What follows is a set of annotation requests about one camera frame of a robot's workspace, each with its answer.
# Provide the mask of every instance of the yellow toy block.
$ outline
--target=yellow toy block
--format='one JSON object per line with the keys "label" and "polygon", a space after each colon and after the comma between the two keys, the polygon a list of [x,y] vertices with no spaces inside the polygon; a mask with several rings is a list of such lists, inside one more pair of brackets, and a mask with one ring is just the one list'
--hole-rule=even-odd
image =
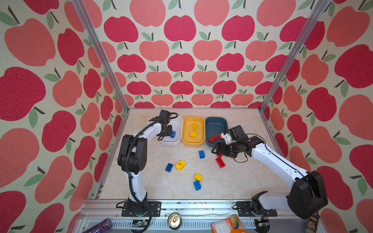
{"label": "yellow toy block", "polygon": [[200,174],[196,174],[194,178],[195,178],[195,180],[198,180],[199,182],[201,182],[203,176],[201,176]]}
{"label": "yellow toy block", "polygon": [[193,131],[197,131],[197,129],[198,129],[197,123],[192,124],[192,129],[193,129]]}
{"label": "yellow toy block", "polygon": [[197,138],[197,133],[192,131],[190,133],[189,137],[196,139]]}
{"label": "yellow toy block", "polygon": [[185,162],[184,162],[184,160],[181,160],[181,161],[179,161],[179,162],[176,164],[176,169],[177,169],[178,171],[181,171],[184,167],[185,167]]}

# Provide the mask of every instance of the dark blue bin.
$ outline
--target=dark blue bin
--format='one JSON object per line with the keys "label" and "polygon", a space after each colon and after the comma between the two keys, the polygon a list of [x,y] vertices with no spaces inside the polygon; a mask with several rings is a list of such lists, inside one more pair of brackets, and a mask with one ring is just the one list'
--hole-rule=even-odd
{"label": "dark blue bin", "polygon": [[[205,120],[206,126],[206,144],[209,147],[214,147],[217,142],[224,142],[219,138],[219,134],[223,131],[228,130],[227,120],[222,117],[208,117]],[[214,143],[209,143],[209,139],[216,135],[218,139]]]}

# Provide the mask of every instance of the plastic container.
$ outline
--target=plastic container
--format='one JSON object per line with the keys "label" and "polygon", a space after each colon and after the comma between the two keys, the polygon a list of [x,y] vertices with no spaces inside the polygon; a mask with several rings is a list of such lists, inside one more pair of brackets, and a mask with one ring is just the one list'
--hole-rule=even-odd
{"label": "plastic container", "polygon": [[[197,123],[198,129],[195,131],[197,133],[197,138],[191,138],[190,133],[193,131],[192,124]],[[188,147],[200,147],[206,139],[205,135],[205,120],[202,117],[188,116],[184,118],[183,121],[183,131],[181,140]]]}
{"label": "plastic container", "polygon": [[[208,117],[205,120],[206,124],[206,144],[209,147],[214,147],[217,142],[224,142],[223,139],[219,138],[219,134],[223,131],[228,130],[228,123],[227,120],[222,117]],[[210,143],[208,140],[216,135],[218,139],[214,141],[214,143]]]}
{"label": "plastic container", "polygon": [[177,146],[181,140],[183,118],[181,116],[178,116],[175,119],[171,119],[169,125],[172,125],[172,131],[176,132],[175,137],[171,138],[170,136],[167,136],[159,142],[164,146]]}

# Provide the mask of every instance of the can lid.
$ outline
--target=can lid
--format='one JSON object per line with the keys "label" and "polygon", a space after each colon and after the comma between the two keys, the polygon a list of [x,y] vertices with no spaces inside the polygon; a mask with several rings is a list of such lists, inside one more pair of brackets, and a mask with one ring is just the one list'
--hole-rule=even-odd
{"label": "can lid", "polygon": [[168,226],[174,230],[181,226],[181,217],[178,213],[170,214],[168,217]]}

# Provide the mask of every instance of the apple print wallpaper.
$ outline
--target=apple print wallpaper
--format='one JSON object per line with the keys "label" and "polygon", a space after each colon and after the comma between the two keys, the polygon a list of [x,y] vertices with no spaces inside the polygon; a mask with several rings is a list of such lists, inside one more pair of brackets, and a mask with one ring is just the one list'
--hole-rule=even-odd
{"label": "apple print wallpaper", "polygon": [[267,108],[284,157],[324,177],[328,233],[373,232],[372,6],[331,1]]}
{"label": "apple print wallpaper", "polygon": [[[314,5],[305,6],[304,0],[94,1],[103,17],[96,34],[130,108],[259,107]],[[315,28],[319,40],[307,41],[307,49],[320,44],[323,30],[324,24]],[[100,67],[91,50],[91,63]],[[299,72],[296,61],[289,79]]]}
{"label": "apple print wallpaper", "polygon": [[123,110],[70,1],[3,0],[0,12],[0,232],[69,233]]}

